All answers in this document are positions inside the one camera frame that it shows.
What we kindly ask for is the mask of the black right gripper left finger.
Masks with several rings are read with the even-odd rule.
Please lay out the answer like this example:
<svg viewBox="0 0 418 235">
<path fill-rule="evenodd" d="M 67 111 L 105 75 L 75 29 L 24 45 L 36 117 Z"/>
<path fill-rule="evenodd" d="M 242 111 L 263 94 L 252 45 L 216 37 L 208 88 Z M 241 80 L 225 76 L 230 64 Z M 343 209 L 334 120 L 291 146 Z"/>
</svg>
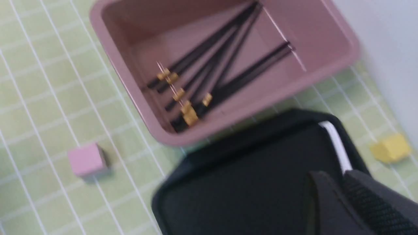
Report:
<svg viewBox="0 0 418 235">
<path fill-rule="evenodd" d="M 304 197 L 305 235 L 374 235 L 340 186 L 323 171 L 308 173 Z"/>
</svg>

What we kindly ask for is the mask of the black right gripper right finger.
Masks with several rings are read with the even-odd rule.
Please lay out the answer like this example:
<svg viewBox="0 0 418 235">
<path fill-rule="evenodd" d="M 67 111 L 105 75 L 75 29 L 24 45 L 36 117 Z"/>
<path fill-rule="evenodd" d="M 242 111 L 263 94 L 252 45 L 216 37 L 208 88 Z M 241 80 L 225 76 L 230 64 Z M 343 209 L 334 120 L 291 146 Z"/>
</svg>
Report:
<svg viewBox="0 0 418 235">
<path fill-rule="evenodd" d="M 346 171 L 343 191 L 376 235 L 416 235 L 418 205 L 358 170 Z"/>
</svg>

